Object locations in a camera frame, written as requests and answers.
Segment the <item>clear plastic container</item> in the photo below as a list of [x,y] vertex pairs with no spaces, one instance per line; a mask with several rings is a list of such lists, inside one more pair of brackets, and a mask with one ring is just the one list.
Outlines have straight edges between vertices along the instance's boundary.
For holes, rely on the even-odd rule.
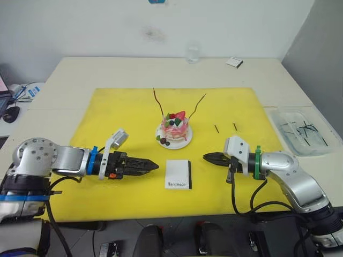
[[297,156],[323,155],[343,146],[342,138],[315,107],[280,107],[272,119]]

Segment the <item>white plate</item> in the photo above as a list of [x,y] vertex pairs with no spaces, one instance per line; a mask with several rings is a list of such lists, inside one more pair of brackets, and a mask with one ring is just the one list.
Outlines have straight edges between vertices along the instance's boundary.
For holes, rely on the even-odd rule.
[[155,141],[160,145],[160,146],[163,146],[167,149],[172,149],[172,150],[177,150],[177,149],[181,149],[183,147],[185,147],[186,145],[188,145],[191,140],[192,140],[192,137],[193,137],[193,131],[192,131],[192,128],[191,126],[188,124],[188,129],[187,129],[187,140],[183,140],[181,142],[170,142],[170,145],[167,146],[166,144],[161,144],[160,141],[158,141],[156,138],[158,135],[162,135],[162,127],[161,127],[161,124],[157,127],[156,129],[156,133],[155,133]]

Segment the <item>white bracket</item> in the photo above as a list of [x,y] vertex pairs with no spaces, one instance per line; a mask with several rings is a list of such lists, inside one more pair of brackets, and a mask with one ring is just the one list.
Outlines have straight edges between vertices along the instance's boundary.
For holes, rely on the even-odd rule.
[[243,167],[243,174],[248,175],[248,160],[250,147],[247,142],[245,142],[240,137],[234,135],[225,141],[224,155],[228,158],[236,157]]
[[126,141],[128,137],[129,135],[122,128],[120,128],[114,134],[112,134],[112,136],[107,140],[105,149],[103,150],[103,156],[102,156],[101,165],[99,169],[100,180],[103,180],[103,178],[105,177],[108,155],[109,155],[109,151],[111,147],[117,150],[122,144],[124,144],[124,142]]

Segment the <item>white wall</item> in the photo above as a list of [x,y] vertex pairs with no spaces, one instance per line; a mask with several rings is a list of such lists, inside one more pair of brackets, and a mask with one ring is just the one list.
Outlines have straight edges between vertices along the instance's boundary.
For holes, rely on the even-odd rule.
[[316,0],[282,64],[343,138],[342,0]]
[[283,59],[314,0],[0,0],[0,72],[45,81],[63,56]]

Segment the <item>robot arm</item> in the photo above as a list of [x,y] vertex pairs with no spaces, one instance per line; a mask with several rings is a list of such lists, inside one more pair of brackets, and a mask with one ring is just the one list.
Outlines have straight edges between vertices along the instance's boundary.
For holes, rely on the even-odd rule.
[[295,156],[282,151],[261,153],[259,146],[255,153],[251,153],[249,145],[237,136],[226,140],[223,154],[204,155],[205,160],[223,166],[230,166],[230,158],[239,161],[237,172],[253,173],[253,178],[259,180],[269,176],[280,185],[294,210],[307,221],[305,226],[317,246],[334,248],[343,245],[342,220],[317,181],[299,166]]
[[124,175],[140,176],[159,167],[147,159],[128,157],[124,152],[110,153],[111,147],[118,149],[127,138],[125,131],[119,129],[107,141],[104,154],[97,147],[90,150],[60,146],[44,138],[21,143],[0,184],[0,254],[23,249],[39,256],[46,253],[49,240],[42,239],[49,234],[49,224],[34,216],[44,213],[46,202],[56,193],[50,189],[52,172],[61,176],[122,179]]
[[125,142],[123,129],[107,141],[105,154],[93,150],[60,146],[48,139],[33,138],[20,144],[13,153],[13,164],[0,185],[0,222],[9,217],[38,216],[44,213],[51,172],[61,176],[99,175],[99,179],[121,179],[123,175],[140,176],[158,165],[147,159],[127,157],[126,153],[109,153]]

